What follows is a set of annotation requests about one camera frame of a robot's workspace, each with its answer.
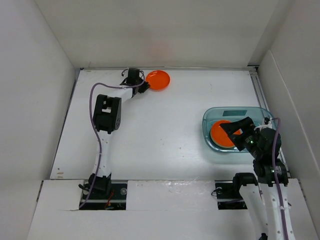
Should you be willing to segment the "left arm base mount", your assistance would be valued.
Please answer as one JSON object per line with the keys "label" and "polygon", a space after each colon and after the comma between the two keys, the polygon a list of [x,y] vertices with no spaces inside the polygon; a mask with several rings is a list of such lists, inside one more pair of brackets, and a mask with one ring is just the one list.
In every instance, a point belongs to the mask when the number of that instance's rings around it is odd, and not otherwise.
{"label": "left arm base mount", "polygon": [[89,184],[86,182],[81,187],[82,193],[79,202],[79,209],[84,211],[122,211],[126,209],[128,182],[112,181],[110,193],[93,189],[86,201]]}

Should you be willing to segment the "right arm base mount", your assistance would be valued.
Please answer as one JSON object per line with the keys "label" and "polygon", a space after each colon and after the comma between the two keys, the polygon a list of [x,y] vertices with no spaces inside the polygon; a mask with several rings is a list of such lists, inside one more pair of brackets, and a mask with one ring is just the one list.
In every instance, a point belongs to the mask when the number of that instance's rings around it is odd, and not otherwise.
{"label": "right arm base mount", "polygon": [[240,194],[241,187],[249,184],[258,186],[253,173],[236,173],[232,180],[216,180],[211,195],[216,197],[219,210],[246,210],[247,205]]}

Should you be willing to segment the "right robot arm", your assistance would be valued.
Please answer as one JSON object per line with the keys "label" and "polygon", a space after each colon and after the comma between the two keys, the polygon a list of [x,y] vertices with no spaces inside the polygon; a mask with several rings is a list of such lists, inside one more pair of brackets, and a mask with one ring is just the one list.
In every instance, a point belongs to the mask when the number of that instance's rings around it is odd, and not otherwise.
{"label": "right robot arm", "polygon": [[239,150],[253,156],[253,173],[236,173],[231,191],[242,197],[258,240],[293,240],[295,234],[288,203],[287,168],[278,158],[282,145],[280,126],[272,119],[255,126],[250,117],[221,123],[220,127]]}

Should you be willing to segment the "cream plate with flowers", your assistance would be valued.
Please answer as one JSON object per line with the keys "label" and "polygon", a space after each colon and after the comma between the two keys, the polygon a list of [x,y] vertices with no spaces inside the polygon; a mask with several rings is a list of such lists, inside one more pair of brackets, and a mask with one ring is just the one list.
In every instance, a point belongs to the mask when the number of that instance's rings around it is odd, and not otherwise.
{"label": "cream plate with flowers", "polygon": [[217,144],[216,142],[210,140],[208,142],[208,146],[213,149],[214,151],[218,151],[218,152],[234,152],[237,151],[237,148],[233,145],[233,146],[223,146],[220,144]]}

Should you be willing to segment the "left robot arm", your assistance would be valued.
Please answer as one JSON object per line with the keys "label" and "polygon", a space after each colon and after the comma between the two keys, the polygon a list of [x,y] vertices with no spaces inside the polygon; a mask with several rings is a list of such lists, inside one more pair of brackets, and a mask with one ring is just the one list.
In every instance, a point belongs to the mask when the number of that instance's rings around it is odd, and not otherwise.
{"label": "left robot arm", "polygon": [[113,133],[119,129],[122,118],[122,104],[132,99],[136,94],[142,94],[149,89],[145,74],[138,68],[127,68],[121,76],[124,80],[120,86],[110,86],[109,94],[99,94],[95,106],[92,107],[92,97],[97,86],[106,86],[96,83],[90,90],[89,117],[97,139],[97,155],[88,179],[88,192],[107,198],[111,194],[112,167],[110,160],[110,145]]}

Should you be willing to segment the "orange plate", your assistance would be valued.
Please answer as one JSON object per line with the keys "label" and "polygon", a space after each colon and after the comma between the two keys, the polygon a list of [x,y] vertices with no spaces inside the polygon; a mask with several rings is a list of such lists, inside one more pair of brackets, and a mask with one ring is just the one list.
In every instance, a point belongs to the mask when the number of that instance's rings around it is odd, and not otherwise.
{"label": "orange plate", "polygon": [[224,149],[230,149],[235,147],[233,142],[229,139],[226,132],[221,128],[221,124],[231,123],[229,120],[219,120],[215,122],[210,129],[210,137],[212,141],[219,147]]}
{"label": "orange plate", "polygon": [[171,77],[163,70],[154,70],[147,75],[146,82],[151,90],[162,91],[169,86]]}

